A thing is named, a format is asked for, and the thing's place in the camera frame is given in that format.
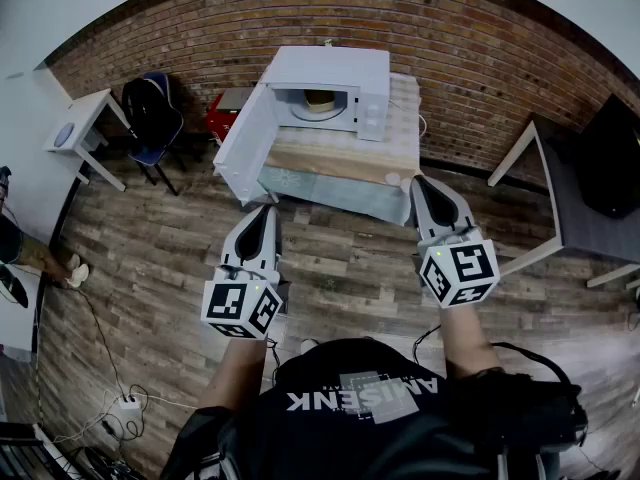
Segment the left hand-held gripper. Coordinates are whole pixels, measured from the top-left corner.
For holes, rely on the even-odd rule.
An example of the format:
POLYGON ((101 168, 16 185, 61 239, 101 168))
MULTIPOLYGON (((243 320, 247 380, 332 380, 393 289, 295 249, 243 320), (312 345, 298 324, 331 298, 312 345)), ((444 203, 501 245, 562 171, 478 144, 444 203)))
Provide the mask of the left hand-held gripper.
POLYGON ((201 321, 230 338, 266 339, 284 310, 280 254, 276 208, 260 206, 246 214, 227 235, 214 277, 205 282, 201 321))

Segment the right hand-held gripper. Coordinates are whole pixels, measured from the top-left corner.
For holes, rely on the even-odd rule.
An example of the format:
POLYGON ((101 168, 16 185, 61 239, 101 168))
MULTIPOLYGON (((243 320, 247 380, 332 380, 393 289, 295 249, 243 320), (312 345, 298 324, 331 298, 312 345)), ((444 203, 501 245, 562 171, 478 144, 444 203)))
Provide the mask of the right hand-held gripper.
POLYGON ((421 240, 464 230, 440 237, 423 249, 418 268, 421 282, 442 309, 483 301, 497 285, 500 273, 493 242, 472 227, 466 200, 443 182, 424 175, 413 178, 410 195, 421 240))

